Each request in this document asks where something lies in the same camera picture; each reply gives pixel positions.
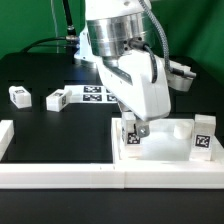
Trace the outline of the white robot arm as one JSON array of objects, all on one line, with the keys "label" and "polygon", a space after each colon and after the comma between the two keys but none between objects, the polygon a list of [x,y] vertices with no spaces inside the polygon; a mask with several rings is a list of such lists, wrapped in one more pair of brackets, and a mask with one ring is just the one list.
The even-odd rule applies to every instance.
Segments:
[{"label": "white robot arm", "polygon": [[134,115],[139,137],[166,117],[170,70],[164,31],[147,0],[85,0],[77,59],[97,66],[102,84]]}]

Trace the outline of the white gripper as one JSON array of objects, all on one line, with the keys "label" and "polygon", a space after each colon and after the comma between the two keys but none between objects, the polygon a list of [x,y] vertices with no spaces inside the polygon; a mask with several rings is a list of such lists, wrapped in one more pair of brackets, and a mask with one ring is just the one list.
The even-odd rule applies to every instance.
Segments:
[{"label": "white gripper", "polygon": [[152,83],[152,63],[147,52],[132,50],[130,54],[118,59],[119,69],[127,73],[129,80],[120,78],[103,64],[101,57],[96,57],[99,76],[108,91],[128,107],[137,117],[136,133],[139,137],[150,134],[149,123],[169,115],[170,96],[165,70],[161,59],[156,56],[158,77]]}]

